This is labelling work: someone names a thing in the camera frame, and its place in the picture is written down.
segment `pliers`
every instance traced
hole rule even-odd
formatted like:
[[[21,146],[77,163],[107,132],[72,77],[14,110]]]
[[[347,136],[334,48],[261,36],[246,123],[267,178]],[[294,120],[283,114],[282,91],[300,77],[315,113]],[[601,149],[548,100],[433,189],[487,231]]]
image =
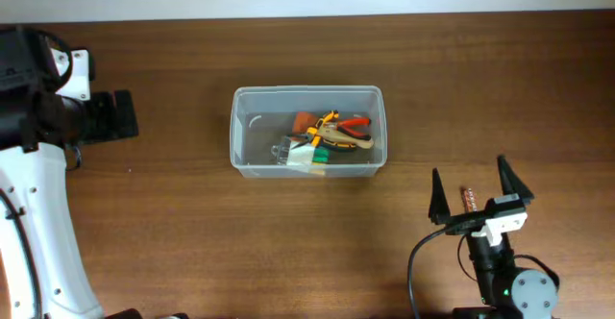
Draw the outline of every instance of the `pliers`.
[[[371,140],[372,137],[369,134],[362,133],[351,129],[355,126],[369,126],[372,123],[372,120],[367,117],[358,117],[351,118],[339,122],[328,122],[325,124],[326,127],[333,128],[345,135],[352,136],[359,140]]]
[[[354,151],[357,146],[371,148],[374,145],[370,135],[350,129],[350,127],[357,125],[369,125],[369,118],[354,118],[335,122],[338,117],[339,113],[332,110],[320,118],[314,126],[307,128],[305,133],[293,135],[306,139],[306,141],[295,145],[293,149],[308,143],[311,143],[314,147],[322,145],[334,151]]]

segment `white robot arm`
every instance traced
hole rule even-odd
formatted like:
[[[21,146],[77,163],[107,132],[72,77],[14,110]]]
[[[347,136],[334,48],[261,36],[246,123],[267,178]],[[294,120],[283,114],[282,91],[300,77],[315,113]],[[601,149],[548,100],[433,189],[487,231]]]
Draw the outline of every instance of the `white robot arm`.
[[[36,318],[37,311],[51,318],[102,318],[70,221],[63,149],[41,143],[38,151],[24,153],[21,147],[12,147],[0,152],[0,164],[2,201],[10,208],[5,215],[9,218],[0,220],[0,252],[12,318]],[[11,217],[15,212],[19,217]],[[25,239],[19,236],[15,219],[21,222]],[[32,260],[24,252],[24,240]],[[34,263],[36,275],[31,274],[29,262]]]
[[[88,51],[53,35],[0,31],[0,49],[0,254],[12,319],[103,318],[68,211],[64,148],[136,136],[132,98],[90,94]]]

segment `green object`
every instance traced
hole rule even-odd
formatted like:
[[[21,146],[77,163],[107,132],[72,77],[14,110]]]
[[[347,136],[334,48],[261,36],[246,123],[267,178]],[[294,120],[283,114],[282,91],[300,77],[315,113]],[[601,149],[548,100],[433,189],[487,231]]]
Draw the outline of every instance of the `green object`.
[[[311,161],[326,163],[329,159],[326,157],[314,157]]]
[[[329,150],[327,150],[326,148],[318,147],[317,149],[314,150],[314,156],[328,158]]]
[[[329,150],[323,147],[318,147],[314,150],[314,157],[311,159],[314,162],[328,163],[329,162]]]

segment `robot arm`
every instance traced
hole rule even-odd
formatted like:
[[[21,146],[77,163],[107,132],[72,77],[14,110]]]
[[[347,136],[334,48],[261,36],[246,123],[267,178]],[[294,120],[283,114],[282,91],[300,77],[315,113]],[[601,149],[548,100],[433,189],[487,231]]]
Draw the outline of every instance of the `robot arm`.
[[[440,234],[465,236],[474,264],[482,302],[488,307],[455,308],[455,319],[551,319],[558,302],[559,277],[537,258],[515,256],[507,233],[520,230],[528,215],[526,206],[534,198],[517,178],[504,156],[498,157],[504,196],[489,199],[484,210],[471,209],[451,216],[437,169],[433,169],[431,221],[445,227],[423,239],[408,263],[408,293],[412,309],[420,318],[412,292],[412,262],[418,248]],[[516,258],[529,258],[544,273],[515,265]]]
[[[90,94],[88,51],[53,35],[1,31],[0,49],[0,253],[12,318],[102,318],[70,220],[64,148],[137,135],[131,95]]]
[[[39,296],[39,312],[49,313],[51,318],[102,318],[103,310],[87,281],[68,212],[63,149],[42,143],[37,151],[24,153],[21,147],[13,147],[0,152],[0,164],[2,201],[5,207],[11,207],[7,211],[13,212],[12,217],[0,221],[0,251],[12,317],[39,316]],[[28,241],[34,275],[15,219],[21,222]],[[31,286],[33,281],[37,282],[35,287]]]

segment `yellow handle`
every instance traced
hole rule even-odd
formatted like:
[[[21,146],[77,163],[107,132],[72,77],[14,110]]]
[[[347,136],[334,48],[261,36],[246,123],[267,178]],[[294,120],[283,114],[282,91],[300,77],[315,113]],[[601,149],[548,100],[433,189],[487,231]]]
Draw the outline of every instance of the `yellow handle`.
[[[334,141],[334,142],[354,143],[356,146],[363,148],[363,149],[370,149],[374,146],[374,139],[369,139],[369,140],[357,139],[352,136],[345,135],[329,127],[320,127],[318,129],[318,133],[316,134],[324,137],[327,140]]]
[[[324,115],[322,118],[318,119],[318,122],[316,122],[316,128],[320,128],[325,123],[331,122],[338,118],[339,118],[339,112],[337,112],[337,110],[332,110],[331,112]]]

